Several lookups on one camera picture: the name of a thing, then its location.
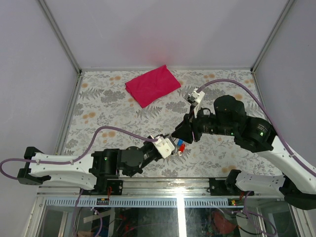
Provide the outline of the blue key tag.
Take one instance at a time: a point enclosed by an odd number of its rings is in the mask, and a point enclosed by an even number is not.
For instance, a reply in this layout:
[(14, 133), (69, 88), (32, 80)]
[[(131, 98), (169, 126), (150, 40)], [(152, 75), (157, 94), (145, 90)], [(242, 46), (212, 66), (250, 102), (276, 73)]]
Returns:
[(177, 146), (181, 146), (183, 144), (183, 140), (179, 139), (177, 142)]

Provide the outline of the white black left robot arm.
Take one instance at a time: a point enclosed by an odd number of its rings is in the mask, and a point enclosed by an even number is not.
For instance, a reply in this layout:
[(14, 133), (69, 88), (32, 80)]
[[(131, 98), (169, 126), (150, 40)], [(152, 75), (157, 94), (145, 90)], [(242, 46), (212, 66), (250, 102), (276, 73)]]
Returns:
[(157, 136), (154, 142), (144, 142), (142, 147), (127, 149), (105, 149), (84, 155), (56, 156), (28, 147), (25, 160), (29, 164), (21, 168), (17, 180), (24, 185), (42, 185), (56, 182), (83, 189), (85, 195), (102, 195), (113, 188), (111, 179), (125, 175), (141, 174), (152, 161), (165, 159), (174, 154), (176, 146), (169, 136)]

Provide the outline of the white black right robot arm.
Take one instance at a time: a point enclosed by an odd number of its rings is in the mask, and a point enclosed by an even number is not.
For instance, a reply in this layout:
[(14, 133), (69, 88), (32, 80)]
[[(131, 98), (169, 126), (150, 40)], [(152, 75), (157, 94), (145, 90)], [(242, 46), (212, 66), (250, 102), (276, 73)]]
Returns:
[(262, 118), (248, 116), (244, 104), (230, 95), (217, 98), (214, 113), (197, 113), (193, 107), (176, 126), (172, 137), (186, 143), (198, 142), (203, 134), (232, 136), (236, 145), (267, 159), (282, 174), (265, 176), (232, 169), (226, 180), (210, 179), (209, 189), (218, 196), (259, 193), (283, 198), (302, 209), (316, 207), (316, 178), (301, 165), (308, 163), (287, 151), (274, 127)]

